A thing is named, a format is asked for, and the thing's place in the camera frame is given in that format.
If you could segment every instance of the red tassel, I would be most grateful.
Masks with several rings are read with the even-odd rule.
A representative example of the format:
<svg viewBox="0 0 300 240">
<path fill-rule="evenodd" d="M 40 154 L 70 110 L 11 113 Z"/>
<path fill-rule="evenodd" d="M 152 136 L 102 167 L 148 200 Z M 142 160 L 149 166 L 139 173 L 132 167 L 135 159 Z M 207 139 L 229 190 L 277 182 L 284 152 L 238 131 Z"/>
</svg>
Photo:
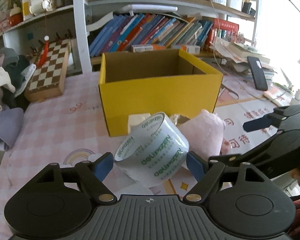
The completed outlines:
<svg viewBox="0 0 300 240">
<path fill-rule="evenodd" d="M 46 63 L 48 51 L 49 51 L 49 37 L 45 36 L 44 52 L 40 56 L 40 59 L 38 60 L 38 62 L 36 64 L 37 69 L 41 68 Z"/>
</svg>

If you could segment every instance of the crosshair marking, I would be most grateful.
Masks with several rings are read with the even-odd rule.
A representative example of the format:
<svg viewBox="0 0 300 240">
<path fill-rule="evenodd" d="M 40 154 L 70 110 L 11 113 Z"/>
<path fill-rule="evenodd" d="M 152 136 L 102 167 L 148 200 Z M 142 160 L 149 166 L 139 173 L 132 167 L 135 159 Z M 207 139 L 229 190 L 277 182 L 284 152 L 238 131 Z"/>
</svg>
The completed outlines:
<svg viewBox="0 0 300 240">
<path fill-rule="evenodd" d="M 147 198 L 146 201 L 147 201 L 148 203 L 152 203 L 152 202 L 154 201 L 154 199 L 153 199 L 153 198 Z"/>
</svg>

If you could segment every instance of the table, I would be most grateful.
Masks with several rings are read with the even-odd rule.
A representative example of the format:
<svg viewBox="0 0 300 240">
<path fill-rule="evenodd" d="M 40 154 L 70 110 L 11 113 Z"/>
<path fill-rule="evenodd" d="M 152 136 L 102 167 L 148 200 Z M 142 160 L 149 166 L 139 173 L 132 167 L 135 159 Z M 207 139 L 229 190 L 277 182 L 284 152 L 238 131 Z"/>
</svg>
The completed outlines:
<svg viewBox="0 0 300 240">
<path fill-rule="evenodd" d="M 66 78 L 63 96 L 33 103 L 26 110 L 15 146 L 5 153 L 0 167 L 0 240 L 12 236 L 4 219 L 6 202 L 48 163 L 69 166 L 85 159 L 93 161 L 105 152 L 115 153 L 123 141 L 124 137 L 109 138 L 107 134 L 98 77 L 99 72 L 94 72 Z M 271 127 L 247 134 L 242 124 L 271 112 L 275 105 L 251 96 L 254 93 L 261 97 L 251 82 L 225 76 L 223 85 L 215 112 L 227 123 L 224 137 L 233 146 L 231 153 L 244 153 L 265 141 L 276 129 Z M 172 179 L 148 189 L 114 166 L 104 184 L 117 197 L 121 194 L 179 194 L 183 197 L 196 180 L 188 170 L 181 168 Z"/>
</svg>

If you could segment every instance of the black phone case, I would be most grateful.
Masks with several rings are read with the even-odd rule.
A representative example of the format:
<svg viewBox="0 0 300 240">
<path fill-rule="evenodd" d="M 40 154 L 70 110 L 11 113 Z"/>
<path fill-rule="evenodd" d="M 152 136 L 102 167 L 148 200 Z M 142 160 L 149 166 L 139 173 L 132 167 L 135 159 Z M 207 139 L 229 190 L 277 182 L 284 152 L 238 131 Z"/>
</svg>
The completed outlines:
<svg viewBox="0 0 300 240">
<path fill-rule="evenodd" d="M 247 60 L 250 65 L 255 88 L 257 90 L 267 91 L 268 84 L 260 60 L 257 57 L 247 57 Z"/>
</svg>

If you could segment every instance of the yellow cardboard box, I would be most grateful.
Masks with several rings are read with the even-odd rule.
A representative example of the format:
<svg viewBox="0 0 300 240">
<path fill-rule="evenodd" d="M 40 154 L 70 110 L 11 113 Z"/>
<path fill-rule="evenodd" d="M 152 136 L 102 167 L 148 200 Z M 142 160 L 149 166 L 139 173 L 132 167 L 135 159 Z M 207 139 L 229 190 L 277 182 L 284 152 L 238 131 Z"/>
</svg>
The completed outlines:
<svg viewBox="0 0 300 240">
<path fill-rule="evenodd" d="M 109 136 L 128 134 L 130 114 L 193 118 L 213 112 L 222 73 L 178 49 L 102 55 L 99 92 Z"/>
</svg>

